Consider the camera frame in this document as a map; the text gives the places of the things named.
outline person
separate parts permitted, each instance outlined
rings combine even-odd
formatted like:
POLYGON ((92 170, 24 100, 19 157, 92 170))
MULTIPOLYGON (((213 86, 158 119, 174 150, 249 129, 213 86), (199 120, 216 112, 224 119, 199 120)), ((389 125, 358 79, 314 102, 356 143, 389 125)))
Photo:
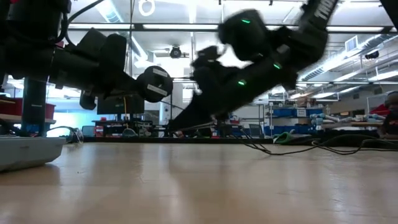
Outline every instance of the person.
POLYGON ((379 128, 380 138, 398 140, 398 91, 393 91, 387 95, 385 105, 390 113, 379 128))

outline white wall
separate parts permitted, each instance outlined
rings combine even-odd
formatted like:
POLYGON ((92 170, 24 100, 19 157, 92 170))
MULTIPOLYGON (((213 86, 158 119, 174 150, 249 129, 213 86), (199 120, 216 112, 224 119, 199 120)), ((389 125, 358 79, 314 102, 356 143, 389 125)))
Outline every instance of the white wall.
MULTIPOLYGON (((383 92, 398 90, 398 85, 383 85, 383 92)), ((343 97, 340 102, 335 102, 330 106, 330 113, 340 113, 354 110, 365 110, 368 112, 367 98, 374 96, 373 89, 359 92, 359 99, 354 100, 352 94, 343 97)), ((384 103, 384 98, 370 98, 371 107, 379 106, 384 103)))

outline red container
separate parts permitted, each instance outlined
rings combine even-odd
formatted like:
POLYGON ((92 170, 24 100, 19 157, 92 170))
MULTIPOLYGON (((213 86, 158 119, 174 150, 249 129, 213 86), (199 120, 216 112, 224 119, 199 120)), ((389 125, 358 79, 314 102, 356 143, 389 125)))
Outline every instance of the red container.
MULTIPOLYGON (((22 116, 22 98, 9 99, 15 103, 0 103, 0 114, 22 116)), ((55 105, 45 104, 45 119, 54 119, 55 105)))

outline computer monitor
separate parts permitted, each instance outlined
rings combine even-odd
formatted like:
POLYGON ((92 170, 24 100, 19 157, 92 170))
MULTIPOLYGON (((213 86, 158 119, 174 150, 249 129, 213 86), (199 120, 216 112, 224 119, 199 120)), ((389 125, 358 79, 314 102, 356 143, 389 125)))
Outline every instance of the computer monitor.
MULTIPOLYGON (((127 114, 144 113, 145 101, 139 95, 129 95, 126 98, 127 114)), ((123 97, 109 97, 106 100, 98 98, 97 114, 124 114, 123 97)))

